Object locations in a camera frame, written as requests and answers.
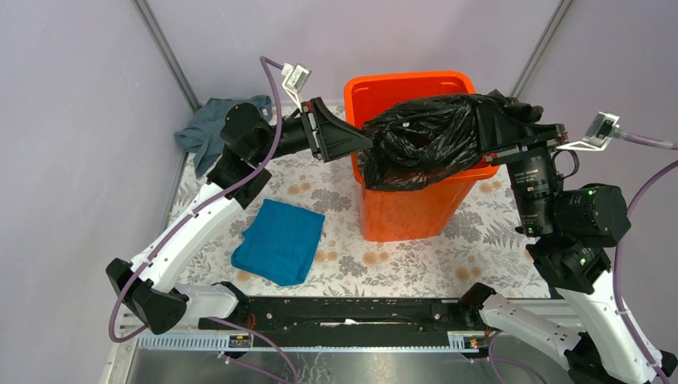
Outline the black plastic trash bag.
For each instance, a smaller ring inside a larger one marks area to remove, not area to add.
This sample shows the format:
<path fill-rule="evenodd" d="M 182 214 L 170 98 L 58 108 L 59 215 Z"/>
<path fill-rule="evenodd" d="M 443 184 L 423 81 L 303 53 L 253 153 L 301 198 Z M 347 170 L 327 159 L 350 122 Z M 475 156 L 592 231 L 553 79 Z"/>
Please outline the black plastic trash bag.
<path fill-rule="evenodd" d="M 421 190 L 481 162 L 482 116 L 529 125 L 543 113 L 498 90 L 399 102 L 364 122 L 373 146 L 357 155 L 357 167 L 368 190 Z"/>

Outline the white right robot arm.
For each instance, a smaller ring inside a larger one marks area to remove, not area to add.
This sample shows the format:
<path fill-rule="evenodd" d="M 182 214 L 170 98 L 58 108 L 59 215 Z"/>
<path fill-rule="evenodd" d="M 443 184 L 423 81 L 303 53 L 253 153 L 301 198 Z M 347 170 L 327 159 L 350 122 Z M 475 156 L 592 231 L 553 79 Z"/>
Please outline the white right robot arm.
<path fill-rule="evenodd" d="M 618 269 L 606 251 L 628 233 L 628 205 L 618 186 L 564 188 L 558 154 L 602 151 L 622 138 L 615 114 L 599 112 L 585 136 L 570 142 L 561 124 L 541 125 L 538 111 L 482 103 L 477 107 L 481 153 L 505 165 L 520 216 L 518 232 L 539 275 L 569 304 L 582 330 L 571 330 L 512 304 L 482 283 L 459 301 L 466 328 L 502 330 L 562 366 L 575 383 L 667 382 L 676 356 L 659 350 L 636 324 L 620 293 Z"/>

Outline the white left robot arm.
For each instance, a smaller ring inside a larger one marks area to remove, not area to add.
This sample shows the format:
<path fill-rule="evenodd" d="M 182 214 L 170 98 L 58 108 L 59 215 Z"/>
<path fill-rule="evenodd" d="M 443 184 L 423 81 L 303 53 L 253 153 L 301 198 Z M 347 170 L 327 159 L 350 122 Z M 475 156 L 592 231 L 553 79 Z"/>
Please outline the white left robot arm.
<path fill-rule="evenodd" d="M 373 145 L 358 128 L 332 114 L 321 98 L 303 102 L 274 126 L 256 106 L 238 104 L 226 113 L 220 136 L 222 155 L 185 211 L 131 261 L 115 258 L 106 267 L 117 305 L 153 334 L 210 317 L 230 329 L 247 321 L 248 298 L 233 284 L 183 286 L 177 280 L 217 230 L 261 193 L 271 178 L 268 160 L 310 150 L 331 162 Z"/>

